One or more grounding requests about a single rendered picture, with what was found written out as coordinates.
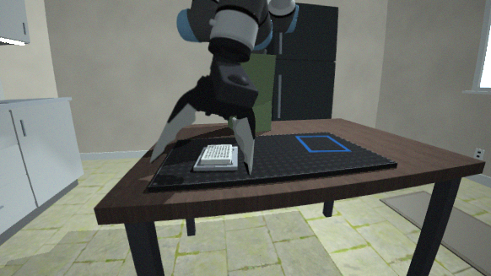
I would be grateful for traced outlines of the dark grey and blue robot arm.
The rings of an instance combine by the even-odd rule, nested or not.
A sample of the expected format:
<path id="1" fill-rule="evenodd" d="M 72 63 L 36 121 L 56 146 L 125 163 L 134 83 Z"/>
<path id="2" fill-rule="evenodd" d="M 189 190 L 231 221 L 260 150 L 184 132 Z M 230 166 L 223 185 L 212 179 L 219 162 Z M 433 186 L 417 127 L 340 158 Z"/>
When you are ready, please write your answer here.
<path id="1" fill-rule="evenodd" d="M 295 0 L 192 0 L 191 8 L 178 13 L 176 25 L 185 41 L 226 37 L 244 43 L 251 53 L 267 54 L 273 32 L 294 32 L 298 12 Z M 240 63 L 214 56 L 210 71 L 217 101 L 254 106 L 259 92 Z"/>

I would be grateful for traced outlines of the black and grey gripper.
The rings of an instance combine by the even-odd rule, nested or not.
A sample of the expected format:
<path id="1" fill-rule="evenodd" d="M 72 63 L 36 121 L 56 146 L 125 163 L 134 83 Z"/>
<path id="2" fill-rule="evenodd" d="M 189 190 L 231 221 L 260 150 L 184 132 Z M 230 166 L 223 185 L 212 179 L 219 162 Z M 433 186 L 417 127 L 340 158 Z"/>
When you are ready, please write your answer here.
<path id="1" fill-rule="evenodd" d="M 226 38 L 214 37 L 210 40 L 208 50 L 214 56 L 223 57 L 234 62 L 248 62 L 251 49 L 244 43 Z M 208 77 L 210 76 L 210 77 Z M 157 160 L 165 151 L 168 143 L 175 140 L 176 134 L 186 126 L 192 125 L 196 120 L 196 111 L 204 111 L 206 116 L 219 115 L 224 120 L 232 118 L 235 139 L 243 152 L 244 164 L 248 175 L 251 175 L 254 142 L 256 136 L 256 119 L 252 108 L 234 106 L 217 101 L 213 89 L 213 81 L 210 75 L 202 76 L 195 88 L 187 91 L 175 104 L 170 117 L 165 124 L 158 142 L 154 147 L 150 163 Z"/>

